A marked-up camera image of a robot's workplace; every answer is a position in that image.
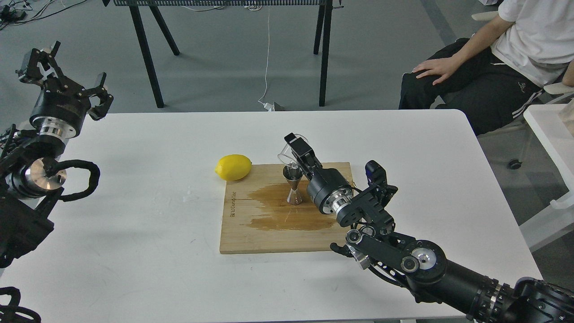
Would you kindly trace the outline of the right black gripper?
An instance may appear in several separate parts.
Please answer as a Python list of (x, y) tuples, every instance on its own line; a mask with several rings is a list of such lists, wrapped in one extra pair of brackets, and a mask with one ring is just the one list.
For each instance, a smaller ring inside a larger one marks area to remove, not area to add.
[(331, 214), (350, 203), (353, 191), (336, 168), (323, 168), (307, 139), (289, 133), (284, 137), (303, 174), (309, 180), (307, 193), (322, 214)]

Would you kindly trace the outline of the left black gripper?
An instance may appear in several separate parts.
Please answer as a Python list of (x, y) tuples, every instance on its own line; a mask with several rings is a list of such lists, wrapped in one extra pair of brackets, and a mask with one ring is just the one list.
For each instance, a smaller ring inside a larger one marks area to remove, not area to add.
[[(35, 84), (44, 91), (40, 93), (29, 119), (39, 134), (76, 137), (80, 135), (86, 114), (94, 121), (107, 116), (113, 95), (104, 85), (106, 72), (98, 75), (93, 88), (81, 90), (83, 99), (58, 93), (68, 89), (66, 77), (55, 61), (60, 45), (56, 41), (49, 49), (31, 49), (16, 74), (20, 82)], [(94, 96), (99, 99), (99, 104), (91, 106), (89, 98)]]

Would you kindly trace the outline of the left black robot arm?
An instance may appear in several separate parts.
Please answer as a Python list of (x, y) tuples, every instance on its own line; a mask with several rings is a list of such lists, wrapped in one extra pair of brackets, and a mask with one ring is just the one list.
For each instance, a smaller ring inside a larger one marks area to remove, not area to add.
[(92, 88), (71, 80), (51, 49), (31, 49), (17, 70), (23, 83), (41, 92), (29, 119), (31, 129), (8, 127), (1, 134), (1, 268), (34, 251), (55, 227), (49, 214), (57, 201), (76, 201), (97, 188), (99, 167), (86, 160), (60, 161), (69, 139), (80, 135), (86, 116), (106, 117), (113, 96), (106, 74)]

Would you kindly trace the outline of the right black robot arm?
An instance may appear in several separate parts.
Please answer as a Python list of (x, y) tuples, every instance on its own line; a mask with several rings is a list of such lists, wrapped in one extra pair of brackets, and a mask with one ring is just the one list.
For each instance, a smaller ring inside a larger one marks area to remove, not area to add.
[(325, 168), (301, 135), (285, 136), (293, 160), (287, 163), (309, 183), (307, 193), (322, 214), (335, 214), (350, 227), (346, 243), (332, 251), (353, 258), (382, 280), (410, 291), (417, 303), (445, 303), (478, 323), (571, 323), (573, 292), (524, 277), (514, 288), (446, 258), (432, 241), (395, 232), (385, 210), (397, 192), (386, 171), (371, 160), (365, 165), (368, 187), (354, 188), (335, 168)]

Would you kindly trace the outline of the person's right hand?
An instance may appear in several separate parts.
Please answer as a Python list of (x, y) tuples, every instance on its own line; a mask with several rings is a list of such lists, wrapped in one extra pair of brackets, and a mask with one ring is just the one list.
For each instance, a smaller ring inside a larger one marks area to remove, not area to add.
[(416, 78), (420, 79), (425, 76), (438, 75), (436, 80), (432, 81), (432, 85), (437, 85), (449, 77), (460, 68), (465, 61), (461, 61), (455, 57), (430, 59), (418, 64), (412, 70), (412, 73), (417, 73)]

